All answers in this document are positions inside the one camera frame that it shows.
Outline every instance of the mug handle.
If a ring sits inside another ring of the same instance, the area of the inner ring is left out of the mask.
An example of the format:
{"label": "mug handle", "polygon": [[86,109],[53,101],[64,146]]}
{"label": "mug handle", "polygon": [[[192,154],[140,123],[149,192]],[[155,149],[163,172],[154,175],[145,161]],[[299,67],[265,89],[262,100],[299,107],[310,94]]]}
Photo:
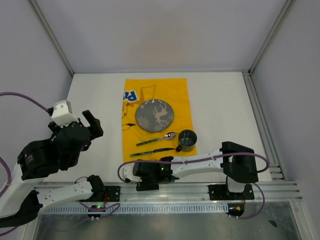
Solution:
{"label": "mug handle", "polygon": [[183,146],[180,144],[179,146],[176,147],[175,150],[179,153],[179,152],[181,152],[182,147],[183,147]]}

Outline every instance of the white table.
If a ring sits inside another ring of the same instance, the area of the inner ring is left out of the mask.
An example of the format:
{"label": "white table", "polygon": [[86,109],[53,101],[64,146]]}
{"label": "white table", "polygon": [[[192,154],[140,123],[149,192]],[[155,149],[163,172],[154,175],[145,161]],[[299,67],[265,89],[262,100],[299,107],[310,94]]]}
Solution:
{"label": "white table", "polygon": [[[232,141],[264,155],[263,146],[241,72],[199,73],[102,73],[76,74],[68,100],[85,126],[82,111],[90,110],[101,121],[104,135],[82,152],[78,164],[46,178],[47,182],[73,182],[77,178],[99,175],[104,182],[119,182],[117,168],[123,163],[122,103],[126,79],[186,78],[197,152],[205,154]],[[265,163],[257,159],[258,170]],[[180,182],[224,182],[222,173],[203,173]],[[260,181],[271,181],[269,171],[259,174]]]}

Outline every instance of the green knife handle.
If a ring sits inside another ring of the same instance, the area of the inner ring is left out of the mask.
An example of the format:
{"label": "green knife handle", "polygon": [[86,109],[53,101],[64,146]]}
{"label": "green knife handle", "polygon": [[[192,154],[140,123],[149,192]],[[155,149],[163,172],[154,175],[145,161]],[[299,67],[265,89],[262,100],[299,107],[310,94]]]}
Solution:
{"label": "green knife handle", "polygon": [[153,151],[145,151],[145,152],[139,152],[135,154],[131,154],[130,157],[136,157],[136,156],[141,156],[141,155],[147,155],[147,154],[153,154]]}
{"label": "green knife handle", "polygon": [[137,143],[136,145],[137,146],[141,146],[141,145],[145,145],[145,144],[149,144],[149,143],[154,143],[154,142],[157,142],[157,141],[162,140],[162,139],[163,138],[160,137],[160,138],[152,139],[152,140],[149,140],[149,141],[140,142],[140,143]]}

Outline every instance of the yellow towel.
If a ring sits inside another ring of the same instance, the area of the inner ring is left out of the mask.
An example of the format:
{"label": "yellow towel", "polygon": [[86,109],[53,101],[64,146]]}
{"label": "yellow towel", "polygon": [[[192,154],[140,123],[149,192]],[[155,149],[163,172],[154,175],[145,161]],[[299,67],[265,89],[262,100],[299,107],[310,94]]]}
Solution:
{"label": "yellow towel", "polygon": [[[140,104],[151,99],[167,102],[173,109],[172,124],[161,132],[148,132],[138,126],[135,115]],[[166,156],[192,156],[197,154],[196,148],[190,152],[175,150],[157,152],[148,155],[130,157],[130,154],[153,151],[161,148],[176,148],[179,145],[178,135],[182,130],[194,130],[188,96],[187,79],[127,79],[124,87],[122,104],[122,145],[124,161],[151,160]],[[160,140],[141,146],[137,143],[161,138],[168,132],[176,132],[172,140]]]}

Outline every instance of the white deer design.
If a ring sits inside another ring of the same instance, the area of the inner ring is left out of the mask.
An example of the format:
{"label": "white deer design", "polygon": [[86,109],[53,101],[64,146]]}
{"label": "white deer design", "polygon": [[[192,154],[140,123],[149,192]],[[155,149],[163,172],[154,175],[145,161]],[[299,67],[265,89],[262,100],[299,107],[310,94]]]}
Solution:
{"label": "white deer design", "polygon": [[168,114],[168,112],[167,112],[167,105],[164,104],[164,107],[163,107],[163,106],[161,106],[161,105],[159,104],[159,106],[162,108],[162,110],[161,110],[161,111],[158,111],[157,108],[154,107],[153,114],[154,114],[154,117],[155,117],[155,119],[156,119],[155,122],[158,123],[160,126],[163,127],[163,126],[165,126],[165,125],[162,125],[161,123],[168,124],[168,121],[167,121],[167,120],[162,120],[160,117],[165,116],[165,115]]}

